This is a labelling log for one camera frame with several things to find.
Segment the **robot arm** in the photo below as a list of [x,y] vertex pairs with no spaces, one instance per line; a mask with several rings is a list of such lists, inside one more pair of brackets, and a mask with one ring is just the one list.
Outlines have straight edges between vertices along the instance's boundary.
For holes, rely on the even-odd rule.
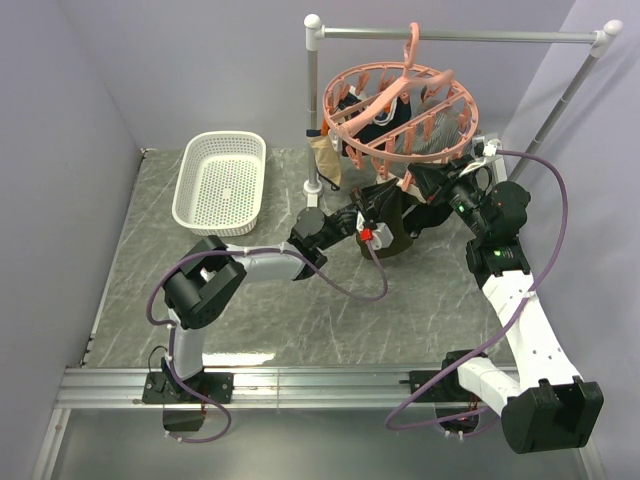
[[[469,162],[414,164],[409,171],[427,199],[424,213],[430,208],[441,216],[447,209],[456,212],[475,234],[467,244],[467,265],[503,327],[528,297],[506,334],[519,381],[485,356],[459,365],[444,381],[472,392],[500,415],[505,438],[517,453],[583,447],[604,399],[598,384],[585,383],[569,361],[536,292],[530,291],[534,279],[517,236],[527,220],[530,196],[509,181],[482,191],[468,176]],[[469,351],[451,353],[461,358]],[[443,369],[451,363],[443,362]]]
[[[205,257],[185,265],[164,285],[169,317],[176,324],[173,366],[182,381],[197,386],[203,373],[202,353],[206,327],[224,311],[241,284],[270,280],[303,280],[313,275],[308,262],[322,267],[327,258],[323,250],[369,229],[374,249],[387,246],[393,236],[384,223],[376,223],[377,209],[359,190],[351,194],[352,203],[331,216],[318,208],[306,208],[286,242],[268,247],[226,245],[215,236],[201,240],[186,256],[211,250],[241,252],[243,255]],[[294,255],[283,255],[290,252]],[[174,390],[179,385],[163,361],[163,371]]]

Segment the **floor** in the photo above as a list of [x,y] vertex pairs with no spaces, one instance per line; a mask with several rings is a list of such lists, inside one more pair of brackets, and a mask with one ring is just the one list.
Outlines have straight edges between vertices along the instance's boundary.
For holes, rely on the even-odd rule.
[[[161,275],[200,237],[179,226],[171,203],[181,152],[150,151],[142,163],[104,306],[89,367],[146,366],[167,332],[145,319],[145,302]],[[373,171],[344,165],[340,192],[326,189],[320,207],[331,212],[348,203],[355,186],[370,185]],[[239,245],[279,243],[305,207],[305,151],[274,149],[267,158],[262,209],[248,235],[228,238]],[[383,260],[388,296],[375,303],[350,300],[317,277],[240,287],[225,313],[209,327],[208,365],[331,365],[440,362],[446,352],[471,349],[499,329],[464,260],[470,231],[458,218],[425,231],[414,246]],[[381,287],[355,240],[327,251],[323,271],[354,292]],[[156,317],[166,315],[161,301]],[[512,364],[506,341],[489,351],[497,364]]]
[[[405,421],[428,418],[411,409]],[[579,480],[577,450],[513,453],[499,427],[460,442],[434,428],[390,432],[386,410],[234,410],[232,430],[213,444],[181,445],[149,410],[78,410],[71,415],[54,479],[479,479]],[[218,424],[205,425],[201,436]]]

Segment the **pink clothespin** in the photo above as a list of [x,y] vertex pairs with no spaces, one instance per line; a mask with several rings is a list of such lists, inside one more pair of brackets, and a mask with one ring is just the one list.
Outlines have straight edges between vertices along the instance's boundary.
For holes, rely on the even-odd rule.
[[362,161],[362,152],[360,150],[354,150],[351,145],[347,146],[346,151],[353,165],[358,170],[362,170],[362,167],[364,167],[364,162]]
[[422,131],[422,138],[425,142],[429,141],[429,138],[431,137],[431,133],[433,132],[433,126],[436,123],[436,116],[434,114],[431,114],[429,116],[427,116],[427,118],[424,121],[424,130]]
[[404,174],[404,178],[402,179],[402,183],[400,184],[400,188],[403,192],[409,190],[409,187],[414,183],[413,175],[407,170],[407,173]]
[[335,105],[333,104],[333,91],[330,91],[327,94],[327,111],[329,112],[329,115],[331,115],[333,113],[333,110],[335,109]]
[[362,90],[365,89],[367,83],[369,82],[370,74],[369,72],[362,72],[358,77],[358,83],[356,84],[356,95],[360,95]]
[[413,146],[413,139],[416,137],[416,126],[413,125],[404,133],[404,154],[409,155],[411,153],[411,147]]
[[437,95],[438,93],[440,93],[440,90],[442,90],[443,88],[444,88],[444,85],[439,85],[434,89],[428,89],[425,92],[424,96],[422,97],[422,101],[424,102],[427,98]]
[[373,168],[376,169],[376,173],[380,175],[384,180],[389,176],[389,172],[387,171],[386,164],[384,162],[380,162],[380,159],[371,157],[371,164]]
[[349,90],[351,90],[351,85],[346,83],[340,90],[340,100],[345,99],[345,97],[349,94]]
[[461,132],[467,131],[467,124],[469,123],[469,117],[471,116],[471,109],[469,105],[464,104],[464,108],[462,109],[462,113],[458,115],[458,130]]
[[389,153],[393,153],[393,151],[396,148],[396,137],[391,137],[389,140],[386,141],[386,143],[384,144],[384,151],[385,152],[389,152]]
[[383,90],[386,90],[389,87],[389,85],[391,85],[396,80],[395,75],[391,75],[389,78],[385,79],[384,77],[386,73],[387,73],[387,67],[384,68],[384,70],[382,71],[382,74],[380,75],[380,81],[378,82],[378,92],[382,92]]

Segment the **pink hanger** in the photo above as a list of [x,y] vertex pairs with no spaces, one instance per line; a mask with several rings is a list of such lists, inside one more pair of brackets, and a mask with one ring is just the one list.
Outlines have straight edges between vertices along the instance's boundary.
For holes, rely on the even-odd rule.
[[416,53],[418,51],[418,43],[420,42],[420,28],[417,23],[412,23],[411,38],[404,47],[404,66],[402,76],[389,85],[381,94],[369,105],[360,115],[337,125],[338,134],[340,136],[347,135],[353,137],[378,115],[394,98],[401,93],[411,90],[413,87],[427,87],[427,90],[436,89],[443,85],[449,85],[454,80],[454,74],[451,70],[446,70],[439,75],[430,78],[422,78],[418,75],[409,76],[409,72],[413,68]]

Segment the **horizontal bar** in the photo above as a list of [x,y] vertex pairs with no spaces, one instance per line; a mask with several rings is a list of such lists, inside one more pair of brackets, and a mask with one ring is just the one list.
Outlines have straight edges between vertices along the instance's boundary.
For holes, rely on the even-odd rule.
[[[233,396],[228,405],[231,409],[393,408],[409,396],[410,388],[406,382],[412,370],[440,370],[440,365],[206,369],[207,372],[234,374]],[[514,366],[502,367],[502,370],[517,375]],[[141,403],[147,373],[148,370],[143,368],[67,369],[55,408],[163,408],[162,405]],[[465,404],[451,402],[438,405],[457,407]],[[197,410],[200,405],[171,405],[170,408]]]
[[[324,27],[324,38],[407,39],[408,28],[331,28]],[[500,32],[482,30],[420,30],[420,40],[454,42],[516,42],[516,43],[586,43],[596,41],[596,32]]]

